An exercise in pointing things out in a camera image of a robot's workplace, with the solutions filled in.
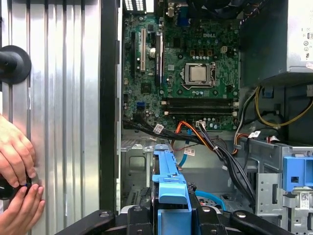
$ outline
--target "green motherboard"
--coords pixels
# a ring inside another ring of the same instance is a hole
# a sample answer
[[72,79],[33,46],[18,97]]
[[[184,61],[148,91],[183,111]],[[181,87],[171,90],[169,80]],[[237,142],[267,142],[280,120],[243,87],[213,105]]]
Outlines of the green motherboard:
[[180,120],[208,131],[236,129],[239,22],[160,22],[154,15],[124,21],[123,117],[142,115],[175,130]]

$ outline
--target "black mount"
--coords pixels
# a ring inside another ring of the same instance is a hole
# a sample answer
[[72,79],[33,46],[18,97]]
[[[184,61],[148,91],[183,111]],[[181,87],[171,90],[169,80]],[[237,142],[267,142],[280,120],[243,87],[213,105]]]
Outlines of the black mount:
[[29,55],[22,48],[9,45],[0,48],[0,81],[8,84],[23,82],[31,70]]

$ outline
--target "person's hand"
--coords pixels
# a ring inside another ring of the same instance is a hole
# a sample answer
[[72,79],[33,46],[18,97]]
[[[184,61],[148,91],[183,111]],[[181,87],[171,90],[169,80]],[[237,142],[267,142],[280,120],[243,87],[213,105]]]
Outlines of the person's hand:
[[44,188],[33,185],[25,196],[26,190],[22,187],[0,214],[0,235],[25,235],[40,219],[45,207],[41,200]]
[[17,188],[26,184],[26,172],[36,176],[35,150],[31,142],[12,123],[0,115],[0,174]]

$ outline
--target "blue drive bracket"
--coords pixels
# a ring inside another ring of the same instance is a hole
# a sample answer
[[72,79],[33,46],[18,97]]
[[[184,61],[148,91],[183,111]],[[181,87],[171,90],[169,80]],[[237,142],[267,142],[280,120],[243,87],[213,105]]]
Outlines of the blue drive bracket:
[[153,175],[154,183],[159,183],[159,204],[187,205],[187,209],[158,210],[158,235],[190,235],[191,205],[185,178],[177,169],[174,154],[168,149],[155,148],[154,155],[159,160],[159,175]]
[[304,186],[313,187],[313,157],[284,157],[283,190]]

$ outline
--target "black knob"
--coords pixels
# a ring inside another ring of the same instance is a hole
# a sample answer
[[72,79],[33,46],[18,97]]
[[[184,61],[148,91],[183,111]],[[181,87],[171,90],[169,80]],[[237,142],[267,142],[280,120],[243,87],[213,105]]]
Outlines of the black knob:
[[29,55],[22,48],[13,45],[0,48],[0,81],[8,84],[23,82],[30,70]]
[[[31,187],[31,179],[29,177],[27,177],[26,184],[24,186],[27,187],[27,193]],[[12,187],[9,185],[7,180],[2,175],[0,175],[0,200],[12,199],[21,187],[23,186],[18,186],[17,188]]]

